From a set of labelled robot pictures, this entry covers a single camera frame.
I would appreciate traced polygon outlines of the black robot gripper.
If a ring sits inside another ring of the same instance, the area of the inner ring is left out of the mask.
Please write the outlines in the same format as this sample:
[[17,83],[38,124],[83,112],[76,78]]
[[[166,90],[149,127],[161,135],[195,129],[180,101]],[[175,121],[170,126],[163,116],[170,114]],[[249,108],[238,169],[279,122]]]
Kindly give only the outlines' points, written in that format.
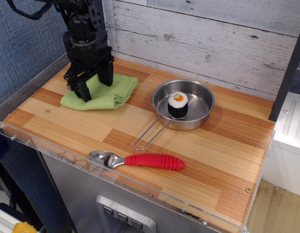
[[107,86],[113,84],[112,47],[105,43],[88,42],[76,44],[73,41],[64,42],[71,66],[64,75],[70,91],[75,91],[77,97],[85,102],[91,100],[86,81],[98,75],[99,81]]

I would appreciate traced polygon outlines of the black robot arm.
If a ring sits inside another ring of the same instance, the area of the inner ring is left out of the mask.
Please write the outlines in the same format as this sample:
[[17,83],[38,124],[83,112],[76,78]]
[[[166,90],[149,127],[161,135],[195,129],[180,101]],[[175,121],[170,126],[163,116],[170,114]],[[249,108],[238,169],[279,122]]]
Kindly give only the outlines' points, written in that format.
[[94,75],[107,86],[113,83],[112,48],[107,43],[103,6],[99,0],[51,0],[67,31],[63,35],[71,66],[64,75],[69,90],[84,101],[91,100],[86,84]]

